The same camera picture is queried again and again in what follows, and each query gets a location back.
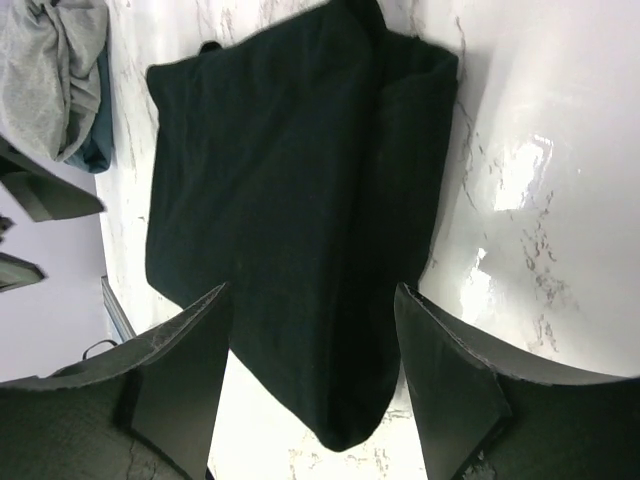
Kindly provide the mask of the black t shirt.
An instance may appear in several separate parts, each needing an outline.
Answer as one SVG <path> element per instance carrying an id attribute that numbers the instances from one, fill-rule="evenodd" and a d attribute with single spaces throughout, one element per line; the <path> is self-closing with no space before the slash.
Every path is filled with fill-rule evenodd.
<path id="1" fill-rule="evenodd" d="M 229 283 L 235 356 L 326 448 L 394 394 L 394 292 L 429 257 L 457 57 L 330 1 L 146 74 L 157 133 L 148 283 L 179 306 Z"/>

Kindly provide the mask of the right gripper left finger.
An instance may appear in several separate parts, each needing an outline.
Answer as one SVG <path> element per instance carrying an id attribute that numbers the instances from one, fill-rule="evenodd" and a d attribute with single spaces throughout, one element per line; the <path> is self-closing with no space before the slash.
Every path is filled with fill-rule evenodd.
<path id="1" fill-rule="evenodd" d="M 232 320 L 223 284 L 101 354 L 2 383 L 2 478 L 211 478 Z"/>

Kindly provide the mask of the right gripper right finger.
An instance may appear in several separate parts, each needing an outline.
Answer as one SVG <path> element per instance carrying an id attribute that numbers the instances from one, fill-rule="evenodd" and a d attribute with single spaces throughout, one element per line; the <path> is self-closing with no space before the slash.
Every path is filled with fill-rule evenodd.
<path id="1" fill-rule="evenodd" d="M 639 382 L 554 362 L 401 284 L 402 363 L 431 479 L 635 479 Z"/>

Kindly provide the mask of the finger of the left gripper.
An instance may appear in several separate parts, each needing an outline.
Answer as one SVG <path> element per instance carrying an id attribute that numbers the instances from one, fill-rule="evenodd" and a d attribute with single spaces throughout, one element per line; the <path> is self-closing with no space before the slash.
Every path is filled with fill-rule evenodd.
<path id="1" fill-rule="evenodd" d="M 67 220 L 104 211 L 96 196 L 55 176 L 4 138 L 1 184 L 34 222 Z"/>
<path id="2" fill-rule="evenodd" d="M 0 288 L 2 292 L 41 282 L 44 272 L 35 264 L 0 253 Z"/>

